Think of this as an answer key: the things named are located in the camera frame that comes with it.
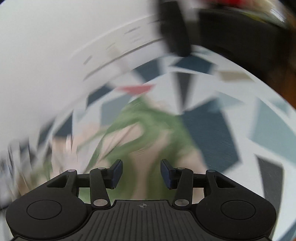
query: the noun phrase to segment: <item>black gripper base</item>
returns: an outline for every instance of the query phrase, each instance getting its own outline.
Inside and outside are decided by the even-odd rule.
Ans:
[[[76,233],[60,241],[220,241],[198,226],[191,212],[167,201],[116,201],[96,210]]]

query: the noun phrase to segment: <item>red object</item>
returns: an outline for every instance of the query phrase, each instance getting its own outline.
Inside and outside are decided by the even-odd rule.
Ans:
[[[226,6],[239,7],[242,5],[244,0],[209,0],[209,2],[220,3]]]
[[[154,85],[135,85],[135,86],[119,87],[118,89],[130,95],[140,95],[150,91],[153,86]]]

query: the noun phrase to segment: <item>white wall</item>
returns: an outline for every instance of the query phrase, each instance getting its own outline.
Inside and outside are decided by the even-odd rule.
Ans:
[[[78,50],[83,52],[83,46],[107,32],[155,14],[152,1],[6,0],[2,3],[0,150],[5,150],[11,140],[24,138],[39,129],[94,85],[105,82],[110,76],[101,75],[91,84],[78,79],[80,70],[71,64],[71,56]],[[187,9],[198,4],[195,0],[182,2]]]

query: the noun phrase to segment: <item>black object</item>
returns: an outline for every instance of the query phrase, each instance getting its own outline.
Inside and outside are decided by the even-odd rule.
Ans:
[[[172,205],[116,200],[110,206],[105,188],[116,187],[122,170],[121,160],[90,174],[68,170],[17,199],[6,213],[14,240],[269,240],[272,204],[219,172],[194,174],[162,160],[166,186],[177,189]],[[77,197],[79,187],[90,187],[91,205]],[[204,189],[198,204],[193,188]]]
[[[223,55],[262,81],[287,64],[288,29],[229,9],[199,11],[201,45]]]
[[[280,0],[284,5],[286,5],[291,11],[296,14],[296,2],[295,0]]]
[[[158,0],[160,32],[171,52],[180,57],[191,53],[186,25],[177,1]]]

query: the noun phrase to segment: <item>circular button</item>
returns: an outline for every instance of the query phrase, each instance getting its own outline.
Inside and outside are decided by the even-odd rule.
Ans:
[[[178,199],[175,201],[175,204],[179,207],[185,207],[189,204],[189,201],[186,199]]]
[[[105,199],[97,199],[97,200],[94,200],[94,205],[95,206],[98,206],[98,207],[103,207],[105,205],[108,204],[108,201],[105,200]]]
[[[222,204],[222,213],[235,220],[245,220],[254,216],[256,209],[255,207],[245,201],[233,200]]]
[[[40,200],[32,203],[28,209],[27,213],[35,219],[46,220],[54,218],[59,215],[62,210],[62,206],[52,200]]]

